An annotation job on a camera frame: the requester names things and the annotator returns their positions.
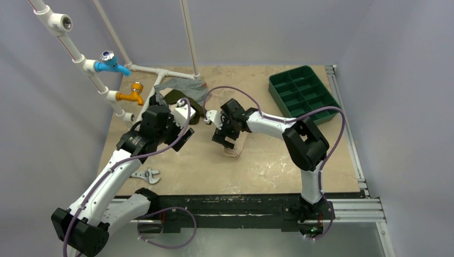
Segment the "beige underwear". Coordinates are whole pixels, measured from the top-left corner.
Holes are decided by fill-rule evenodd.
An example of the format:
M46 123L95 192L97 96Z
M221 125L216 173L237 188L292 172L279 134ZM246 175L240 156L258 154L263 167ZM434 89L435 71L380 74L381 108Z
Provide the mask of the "beige underwear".
M234 148L230 149L228 147L224 147L221 151L221 157L229 158L232 160L238 159L243 151L244 144L248 135L249 134L247 132L241 132L236 140L226 138L226 141L232 143L234 145Z

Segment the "green compartment tray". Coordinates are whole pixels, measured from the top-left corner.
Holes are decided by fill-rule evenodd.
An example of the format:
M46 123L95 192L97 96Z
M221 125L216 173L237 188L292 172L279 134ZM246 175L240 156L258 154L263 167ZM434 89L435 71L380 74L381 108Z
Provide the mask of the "green compartment tray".
M268 92L286 118L298 118L322 107L340 107L314 69L307 65L271 75Z

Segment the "striped grey underwear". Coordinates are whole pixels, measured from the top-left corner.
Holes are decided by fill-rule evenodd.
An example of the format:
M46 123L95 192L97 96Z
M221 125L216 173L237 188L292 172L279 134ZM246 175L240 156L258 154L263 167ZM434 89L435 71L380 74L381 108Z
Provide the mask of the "striped grey underwear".
M206 83L204 81L197 81L184 78L171 78L166 82L162 82L156 86L155 98L160 104L164 103L164 95L161 94L162 90L166 88L175 89L182 92L186 97L190 97L198 103L202 103L203 99L208 93Z

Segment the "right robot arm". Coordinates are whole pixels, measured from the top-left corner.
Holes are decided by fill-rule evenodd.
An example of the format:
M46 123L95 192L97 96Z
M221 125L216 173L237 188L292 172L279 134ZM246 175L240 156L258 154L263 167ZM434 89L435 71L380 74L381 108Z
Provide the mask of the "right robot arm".
M242 133L260 133L282 140L292 162L301 171L302 214L313 218L321 212L321 163L327 158L330 146L311 118L291 120L267 115L258 108L244 109L237 100L230 99L220 111L206 111L204 121L215 125L212 140L227 149L235 148Z

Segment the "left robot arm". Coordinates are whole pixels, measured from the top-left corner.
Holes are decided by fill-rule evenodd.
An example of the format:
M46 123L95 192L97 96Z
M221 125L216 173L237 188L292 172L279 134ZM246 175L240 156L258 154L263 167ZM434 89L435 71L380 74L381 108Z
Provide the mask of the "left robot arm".
M109 237L138 217L162 217L169 208L161 208L156 193L141 188L123 203L110 204L127 180L147 158L169 149L179 151L194 131L189 127L196 111L181 100L171 110L151 105L124 133L101 173L88 189L66 209L57 208L51 221L63 242L63 256L97 256Z

